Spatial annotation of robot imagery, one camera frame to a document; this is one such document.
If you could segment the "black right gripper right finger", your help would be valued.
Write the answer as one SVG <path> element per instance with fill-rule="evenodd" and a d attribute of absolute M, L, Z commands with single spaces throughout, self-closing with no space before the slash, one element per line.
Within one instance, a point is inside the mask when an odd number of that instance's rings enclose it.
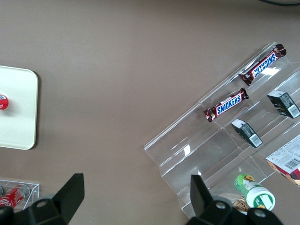
<path fill-rule="evenodd" d="M 188 225 L 247 225 L 246 215 L 237 211 L 231 201 L 224 197 L 212 196 L 201 176 L 192 175 L 190 198 L 195 217 Z"/>

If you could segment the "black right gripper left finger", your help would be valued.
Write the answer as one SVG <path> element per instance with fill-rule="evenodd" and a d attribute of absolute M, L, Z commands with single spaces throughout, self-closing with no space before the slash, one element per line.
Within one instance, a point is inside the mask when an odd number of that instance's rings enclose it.
<path fill-rule="evenodd" d="M 15 225 L 67 225 L 84 200 L 84 175 L 75 173 L 51 198 L 34 202 L 14 215 Z"/>

